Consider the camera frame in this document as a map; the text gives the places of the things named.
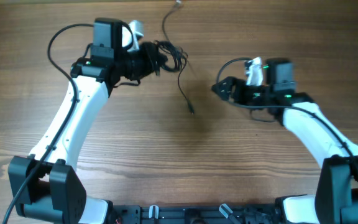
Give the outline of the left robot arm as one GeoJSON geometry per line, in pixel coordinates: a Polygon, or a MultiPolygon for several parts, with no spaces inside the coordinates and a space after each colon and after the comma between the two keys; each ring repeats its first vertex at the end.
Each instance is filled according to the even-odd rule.
{"type": "Polygon", "coordinates": [[[137,86],[166,61],[157,46],[143,42],[141,22],[97,18],[93,41],[66,77],[67,93],[51,125],[28,156],[13,157],[8,176],[9,211],[51,223],[120,223],[109,200],[88,196],[77,176],[79,153],[99,110],[113,89],[137,86]]]}

